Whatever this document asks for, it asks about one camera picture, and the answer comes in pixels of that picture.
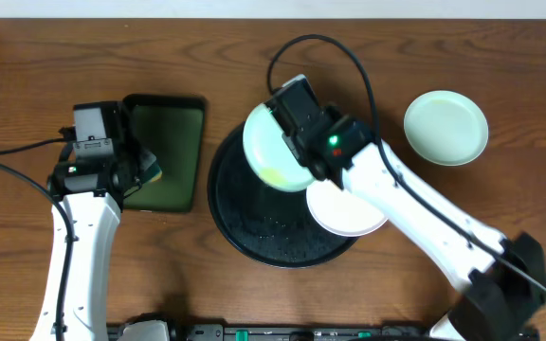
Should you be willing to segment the green yellow sponge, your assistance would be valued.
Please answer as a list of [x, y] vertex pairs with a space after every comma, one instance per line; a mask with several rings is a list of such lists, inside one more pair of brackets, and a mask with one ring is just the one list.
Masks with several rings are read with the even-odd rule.
[[138, 179], [141, 184], [157, 181], [162, 175], [156, 156], [142, 148], [138, 155]]

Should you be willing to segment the light green plate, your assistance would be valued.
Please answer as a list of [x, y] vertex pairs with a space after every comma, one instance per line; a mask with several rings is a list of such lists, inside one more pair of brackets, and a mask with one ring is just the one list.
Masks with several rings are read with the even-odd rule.
[[416, 153], [431, 163], [449, 167], [477, 159], [489, 137], [482, 109], [470, 98], [447, 90], [416, 98], [406, 110], [403, 127]]
[[315, 178], [302, 167], [287, 147], [283, 130], [261, 103], [246, 119], [243, 130], [243, 149], [248, 165], [265, 184], [284, 191], [297, 192], [307, 189]]

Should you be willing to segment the white plate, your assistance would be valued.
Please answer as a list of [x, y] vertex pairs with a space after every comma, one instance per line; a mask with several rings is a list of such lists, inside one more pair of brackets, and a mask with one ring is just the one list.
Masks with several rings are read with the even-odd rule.
[[330, 180], [311, 184], [306, 190], [306, 202], [321, 227], [342, 237], [367, 235], [387, 221], [380, 210]]

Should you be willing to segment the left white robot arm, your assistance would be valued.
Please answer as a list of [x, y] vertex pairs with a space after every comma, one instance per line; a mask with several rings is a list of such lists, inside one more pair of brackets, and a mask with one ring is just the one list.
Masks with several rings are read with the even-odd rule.
[[120, 101], [77, 104], [73, 137], [47, 180], [54, 237], [34, 340], [105, 340], [112, 244], [124, 200], [161, 170]]

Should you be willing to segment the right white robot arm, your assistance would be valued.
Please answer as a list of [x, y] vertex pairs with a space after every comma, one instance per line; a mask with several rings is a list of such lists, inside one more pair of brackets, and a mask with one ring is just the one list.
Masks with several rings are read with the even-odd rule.
[[445, 340], [514, 340], [546, 303], [542, 246], [509, 240], [450, 203], [396, 157], [377, 130], [318, 106], [276, 114], [300, 165], [380, 209], [461, 294], [429, 331]]

